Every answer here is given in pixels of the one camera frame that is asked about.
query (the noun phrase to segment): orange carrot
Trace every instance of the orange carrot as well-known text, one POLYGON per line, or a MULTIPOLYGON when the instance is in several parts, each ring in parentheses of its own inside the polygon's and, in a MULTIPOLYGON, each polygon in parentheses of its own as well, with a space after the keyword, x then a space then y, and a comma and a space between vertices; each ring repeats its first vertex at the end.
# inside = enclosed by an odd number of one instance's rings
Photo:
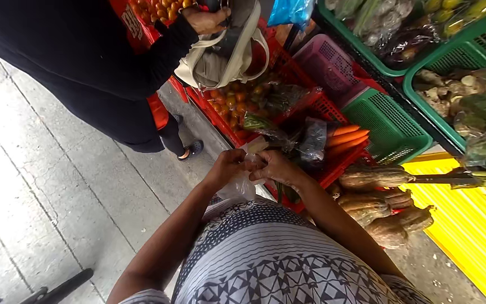
POLYGON ((353 141, 345 142, 343 144, 335 146, 332 149, 330 149, 329 151, 327 151, 327 157, 332 157, 332 156, 342 154, 342 153, 346 152, 348 149, 355 147, 358 144, 366 141, 368 138, 369 138, 369 136, 365 135, 365 136, 359 137, 359 138, 357 138, 353 141))
POLYGON ((331 137, 327 143, 326 143, 326 148, 333 147, 333 146, 338 146, 341 143, 349 142, 358 139, 361 136, 367 135, 369 130, 357 130, 354 132, 338 135, 338 136, 333 136, 331 137))
POLYGON ((346 134, 346 133, 350 133, 350 132, 354 132, 354 131, 357 131, 357 130, 359 130, 359 126, 356 125, 356 124, 352 124, 351 126, 339 127, 339 128, 336 128, 335 130, 328 132, 327 138, 337 136, 337 135, 346 134))

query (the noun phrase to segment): hand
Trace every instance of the hand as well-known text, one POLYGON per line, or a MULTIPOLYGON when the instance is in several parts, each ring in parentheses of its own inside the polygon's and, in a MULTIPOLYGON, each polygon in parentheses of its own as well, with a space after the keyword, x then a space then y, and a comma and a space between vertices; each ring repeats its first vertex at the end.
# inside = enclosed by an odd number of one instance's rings
POLYGON ((226 20, 231 13, 232 11, 229 8, 222 8, 217 12, 202 12, 196 7, 188 7, 181 11, 183 17, 199 35, 216 33, 226 29, 219 23, 226 20))
POLYGON ((297 191, 301 182, 312 180, 301 168, 290 162, 279 151, 267 150, 260 151, 257 154, 267 162, 267 166, 263 169, 253 170, 248 176, 251 181, 270 178, 297 191))
POLYGON ((223 151, 207 173, 203 183, 217 192, 222 189, 232 177, 241 171, 253 170, 256 165, 245 161, 247 153, 243 149, 223 151))

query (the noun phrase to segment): foot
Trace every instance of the foot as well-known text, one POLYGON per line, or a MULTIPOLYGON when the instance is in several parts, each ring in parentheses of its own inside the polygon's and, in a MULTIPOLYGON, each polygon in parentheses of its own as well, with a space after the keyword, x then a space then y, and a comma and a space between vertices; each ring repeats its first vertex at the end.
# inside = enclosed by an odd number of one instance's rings
POLYGON ((179 156, 178 159, 180 161, 186 161, 189 158, 193 158, 197 156, 204 150, 204 142, 201 140, 194 141, 188 147, 185 147, 185 154, 183 156, 179 156))
POLYGON ((183 115, 179 114, 172 114, 172 116, 175 118, 177 121, 177 125, 180 126, 183 123, 183 115))

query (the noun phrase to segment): sandal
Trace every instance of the sandal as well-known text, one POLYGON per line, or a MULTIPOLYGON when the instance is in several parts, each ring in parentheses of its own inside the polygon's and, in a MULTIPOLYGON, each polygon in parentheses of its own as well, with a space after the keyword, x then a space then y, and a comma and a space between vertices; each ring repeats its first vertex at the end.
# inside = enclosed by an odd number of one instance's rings
POLYGON ((177 125, 180 126, 183 123, 183 115, 172 114, 174 119, 177 121, 177 125))
POLYGON ((186 158, 177 158, 180 161, 186 161, 189 158, 193 158, 194 156, 197 156, 204 150, 204 142, 201 140, 194 141, 192 144, 190 144, 188 147, 185 147, 185 150, 188 150, 188 155, 186 158))

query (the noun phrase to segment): white tote bag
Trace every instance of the white tote bag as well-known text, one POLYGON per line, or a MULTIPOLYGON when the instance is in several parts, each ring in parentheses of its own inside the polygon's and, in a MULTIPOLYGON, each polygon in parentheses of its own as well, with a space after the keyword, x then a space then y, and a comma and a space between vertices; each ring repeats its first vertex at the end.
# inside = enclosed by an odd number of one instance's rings
MULTIPOLYGON (((200 40, 192 45, 187 56, 179 60, 179 66, 174 73, 179 79, 201 91, 221 88, 234 80, 245 83, 262 75, 269 62, 269 47, 262 32, 257 28, 260 11, 260 2, 254 0, 254 7, 241 29, 229 59, 216 53, 206 52, 206 48, 210 46, 214 48, 214 45, 224 39, 228 30, 224 30, 219 37, 211 40, 209 40, 211 35, 200 35, 200 40), (247 75, 245 71, 252 62, 252 39, 263 47, 266 53, 266 62, 259 73, 247 75)), ((234 16, 234 14, 237 13, 237 11, 232 10, 232 17, 236 18, 237 16, 234 16)))

